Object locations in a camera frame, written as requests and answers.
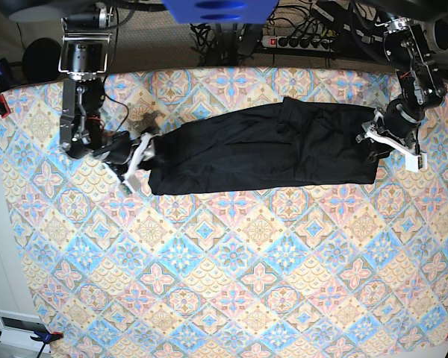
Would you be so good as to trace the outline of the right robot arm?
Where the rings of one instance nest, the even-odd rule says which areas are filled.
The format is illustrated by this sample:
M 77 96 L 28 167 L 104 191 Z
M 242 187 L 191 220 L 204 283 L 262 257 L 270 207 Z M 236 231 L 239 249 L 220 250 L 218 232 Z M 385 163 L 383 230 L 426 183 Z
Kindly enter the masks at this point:
M 128 131 L 109 131 L 100 122 L 99 109 L 105 92 L 112 36 L 124 25 L 118 10 L 165 11 L 164 4 L 147 1 L 0 1 L 0 12 L 14 22 L 59 19 L 63 29 L 57 70 L 63 82 L 60 115 L 60 147 L 72 159 L 88 154 L 102 161 L 114 173 L 125 195 L 136 192 L 140 164 L 154 154 L 153 135 L 136 139 Z

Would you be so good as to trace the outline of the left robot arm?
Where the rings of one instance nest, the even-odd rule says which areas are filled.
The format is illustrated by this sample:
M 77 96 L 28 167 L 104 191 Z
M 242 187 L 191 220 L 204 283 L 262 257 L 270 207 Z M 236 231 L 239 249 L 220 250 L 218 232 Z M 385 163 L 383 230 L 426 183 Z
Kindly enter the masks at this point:
M 375 20 L 361 16 L 357 1 L 349 3 L 349 19 L 358 19 L 371 31 L 382 27 L 382 50 L 375 52 L 363 44 L 354 27 L 350 33 L 375 61 L 395 68 L 402 92 L 385 109 L 375 110 L 356 140 L 369 139 L 398 151 L 406 170 L 418 172 L 428 162 L 418 140 L 420 124 L 426 110 L 443 104 L 447 86 L 442 71 L 448 69 L 448 55 L 432 53 L 420 25 L 448 17 L 448 1 L 368 1 L 367 5 L 376 9 Z

